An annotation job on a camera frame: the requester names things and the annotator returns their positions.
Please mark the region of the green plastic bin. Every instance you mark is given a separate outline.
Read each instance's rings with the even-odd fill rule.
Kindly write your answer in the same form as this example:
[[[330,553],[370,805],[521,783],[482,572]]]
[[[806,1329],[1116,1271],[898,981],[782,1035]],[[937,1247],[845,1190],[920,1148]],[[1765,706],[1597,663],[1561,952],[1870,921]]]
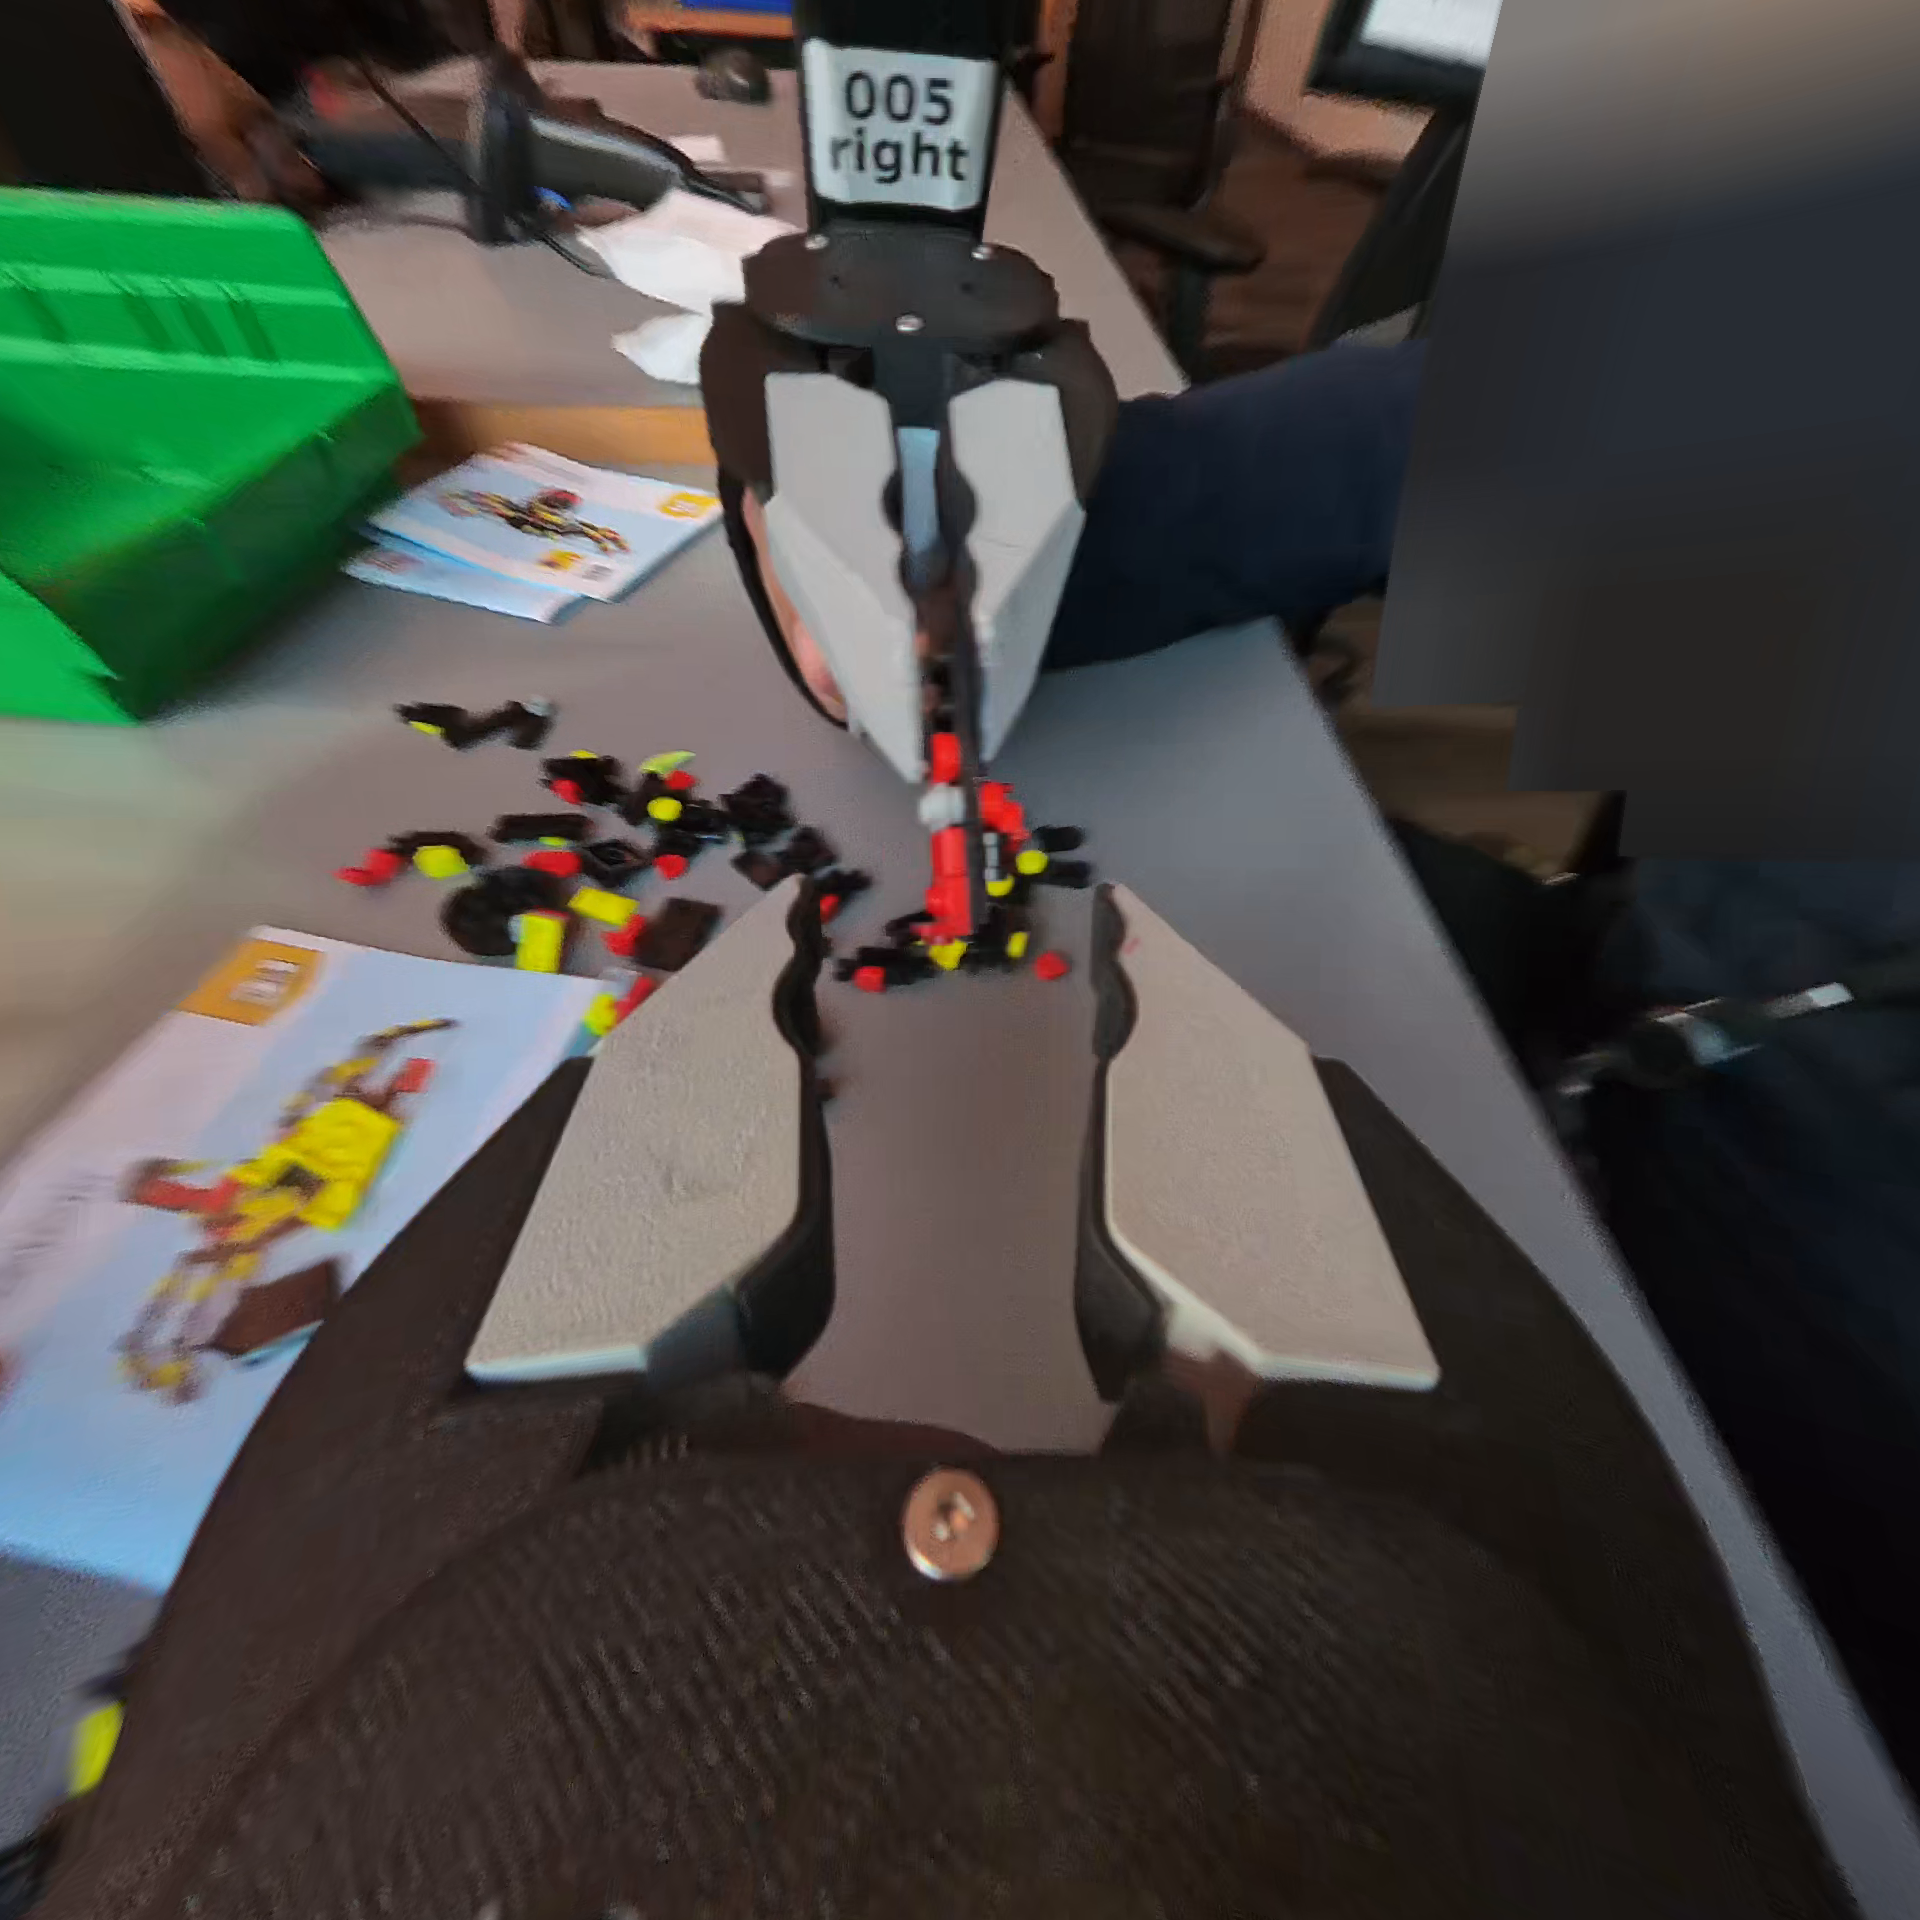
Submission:
[[[420,419],[318,234],[2,193],[2,715],[132,727],[348,554]]]

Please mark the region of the pile of lego pieces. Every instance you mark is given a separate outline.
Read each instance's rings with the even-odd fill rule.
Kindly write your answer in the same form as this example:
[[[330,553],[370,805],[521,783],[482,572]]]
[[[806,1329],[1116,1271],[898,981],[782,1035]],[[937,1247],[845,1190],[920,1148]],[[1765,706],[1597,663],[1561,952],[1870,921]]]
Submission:
[[[339,867],[339,882],[374,891],[412,872],[443,883],[448,941],[468,959],[513,963],[522,972],[561,972],[576,939],[597,941],[626,968],[619,984],[597,996],[597,1028],[639,1007],[719,935],[723,906],[685,891],[696,862],[724,859],[756,894],[802,883],[824,926],[873,883],[872,873],[842,859],[824,829],[803,822],[789,785],[772,775],[754,773],[710,790],[690,752],[659,752],[632,764],[592,751],[549,755],[556,712],[544,703],[480,710],[409,703],[393,715],[409,733],[450,751],[504,744],[536,755],[550,806],[502,814],[485,835],[393,833]],[[1070,955],[1042,944],[1038,896],[1092,886],[1085,835],[1030,818],[1026,829],[1015,906],[993,915],[993,932],[957,967],[940,967],[923,944],[923,898],[886,921],[876,941],[836,959],[834,976],[870,996],[952,972],[1030,970],[1043,981],[1066,979]]]

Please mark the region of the person's right forearm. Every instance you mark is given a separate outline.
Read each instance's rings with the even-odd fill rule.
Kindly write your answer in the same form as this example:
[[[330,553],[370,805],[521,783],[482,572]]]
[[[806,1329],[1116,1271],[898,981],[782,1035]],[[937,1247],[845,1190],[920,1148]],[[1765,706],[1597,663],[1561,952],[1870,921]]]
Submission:
[[[1387,581],[1429,341],[1341,343],[1119,409],[1043,657],[1139,659]]]

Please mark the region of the black red lego leg piece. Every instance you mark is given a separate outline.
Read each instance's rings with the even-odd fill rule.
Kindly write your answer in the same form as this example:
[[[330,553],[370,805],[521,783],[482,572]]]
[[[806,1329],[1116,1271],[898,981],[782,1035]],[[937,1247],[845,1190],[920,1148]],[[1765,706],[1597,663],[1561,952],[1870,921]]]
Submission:
[[[935,960],[957,967],[993,932],[993,915],[1015,906],[1030,833],[1019,790],[978,771],[957,724],[929,733],[927,749],[930,882],[919,928]]]

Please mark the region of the closed instruction booklet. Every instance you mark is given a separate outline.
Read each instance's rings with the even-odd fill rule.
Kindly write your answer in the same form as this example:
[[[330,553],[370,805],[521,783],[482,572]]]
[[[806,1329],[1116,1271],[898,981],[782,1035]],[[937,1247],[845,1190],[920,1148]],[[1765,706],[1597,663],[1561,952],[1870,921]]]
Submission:
[[[374,513],[346,576],[549,626],[581,605],[619,602],[720,520],[708,489],[513,443]]]

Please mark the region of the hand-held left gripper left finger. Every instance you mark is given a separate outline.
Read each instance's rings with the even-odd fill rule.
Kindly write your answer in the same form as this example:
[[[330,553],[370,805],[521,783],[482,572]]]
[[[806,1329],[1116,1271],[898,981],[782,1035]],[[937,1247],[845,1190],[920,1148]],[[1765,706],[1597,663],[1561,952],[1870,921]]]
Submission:
[[[780,886],[605,1038],[468,1346],[468,1379],[786,1379],[836,1253],[814,886]]]

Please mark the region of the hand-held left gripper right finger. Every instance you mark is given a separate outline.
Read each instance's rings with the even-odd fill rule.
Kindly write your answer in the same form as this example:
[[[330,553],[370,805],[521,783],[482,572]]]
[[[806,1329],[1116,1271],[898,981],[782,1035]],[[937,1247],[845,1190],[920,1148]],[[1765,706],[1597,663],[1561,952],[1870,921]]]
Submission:
[[[1414,1287],[1310,1047],[1135,891],[1092,898],[1075,1331],[1110,1417],[1236,1429],[1447,1413]]]

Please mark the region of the crumpled white paper bag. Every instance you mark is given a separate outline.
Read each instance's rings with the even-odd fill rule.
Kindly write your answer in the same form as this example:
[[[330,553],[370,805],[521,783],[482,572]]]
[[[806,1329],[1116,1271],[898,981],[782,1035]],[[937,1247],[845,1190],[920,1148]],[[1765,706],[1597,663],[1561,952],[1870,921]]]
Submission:
[[[612,349],[658,381],[701,384],[701,361],[719,304],[744,296],[744,263],[796,228],[754,212],[669,190],[652,208],[592,228],[587,245],[612,276],[666,312],[612,339]]]

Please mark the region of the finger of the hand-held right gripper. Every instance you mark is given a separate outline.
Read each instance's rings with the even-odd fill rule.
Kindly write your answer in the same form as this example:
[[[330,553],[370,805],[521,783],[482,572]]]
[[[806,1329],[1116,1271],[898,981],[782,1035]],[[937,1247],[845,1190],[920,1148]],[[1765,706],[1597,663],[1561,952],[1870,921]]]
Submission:
[[[912,587],[940,542],[940,433],[828,372],[762,386],[775,572],[830,661],[848,730],[908,785],[927,781],[923,623]]]
[[[949,453],[970,509],[963,546],[963,741],[982,779],[1019,729],[1050,647],[1085,509],[1060,391],[1001,377],[949,408]]]

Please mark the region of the black barcode scanner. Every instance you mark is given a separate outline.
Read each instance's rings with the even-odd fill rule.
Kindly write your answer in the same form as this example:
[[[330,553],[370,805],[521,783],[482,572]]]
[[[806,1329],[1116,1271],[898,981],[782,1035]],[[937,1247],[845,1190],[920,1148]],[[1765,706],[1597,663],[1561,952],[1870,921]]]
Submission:
[[[666,139],[589,104],[546,95],[514,63],[485,70],[470,99],[366,89],[290,123],[300,155],[338,193],[456,198],[485,246],[533,239],[555,202],[647,209],[693,190],[699,165]]]

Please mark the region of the open spider instruction booklet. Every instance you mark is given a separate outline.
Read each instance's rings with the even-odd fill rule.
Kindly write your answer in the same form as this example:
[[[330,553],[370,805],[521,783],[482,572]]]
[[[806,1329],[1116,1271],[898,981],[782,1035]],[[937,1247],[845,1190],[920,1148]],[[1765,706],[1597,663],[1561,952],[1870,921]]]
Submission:
[[[256,928],[4,1175],[2,1549],[164,1591],[300,1350],[597,989]]]

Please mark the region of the person's right hand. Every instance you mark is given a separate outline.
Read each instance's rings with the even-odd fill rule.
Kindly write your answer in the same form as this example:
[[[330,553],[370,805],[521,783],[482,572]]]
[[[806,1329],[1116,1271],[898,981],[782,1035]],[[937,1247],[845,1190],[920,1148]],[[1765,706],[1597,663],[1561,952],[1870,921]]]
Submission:
[[[760,498],[750,489],[738,486],[730,493],[730,501],[729,538],[732,556],[786,678],[816,712],[840,730],[848,730],[848,705],[830,661],[775,572]]]

